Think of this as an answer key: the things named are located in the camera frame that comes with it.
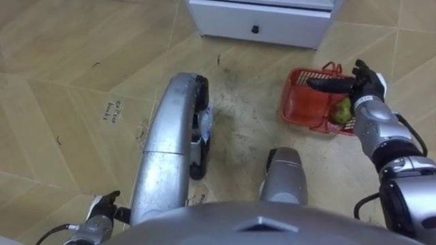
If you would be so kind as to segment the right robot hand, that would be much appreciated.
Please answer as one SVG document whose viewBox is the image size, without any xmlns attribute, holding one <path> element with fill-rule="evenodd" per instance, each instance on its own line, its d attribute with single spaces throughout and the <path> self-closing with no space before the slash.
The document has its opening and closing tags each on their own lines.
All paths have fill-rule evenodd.
<svg viewBox="0 0 436 245">
<path fill-rule="evenodd" d="M 378 73 L 373 71 L 363 60 L 356 60 L 352 73 L 354 75 L 354 85 L 349 93 L 349 98 L 354 107 L 356 107 L 359 99 L 366 96 L 385 101 L 386 83 L 382 82 Z"/>
</svg>

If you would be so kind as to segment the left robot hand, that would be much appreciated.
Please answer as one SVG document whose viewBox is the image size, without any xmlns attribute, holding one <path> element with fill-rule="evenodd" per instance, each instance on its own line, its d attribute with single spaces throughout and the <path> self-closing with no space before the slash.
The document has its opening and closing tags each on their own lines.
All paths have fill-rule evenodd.
<svg viewBox="0 0 436 245">
<path fill-rule="evenodd" d="M 131 209 L 120 207 L 115 204 L 115 201 L 120 194 L 120 191 L 113 191 L 106 195 L 95 196 L 91 202 L 86 220 L 89 220 L 94 216 L 102 215 L 108 217 L 112 222 L 117 220 L 126 225 L 130 225 Z"/>
</svg>

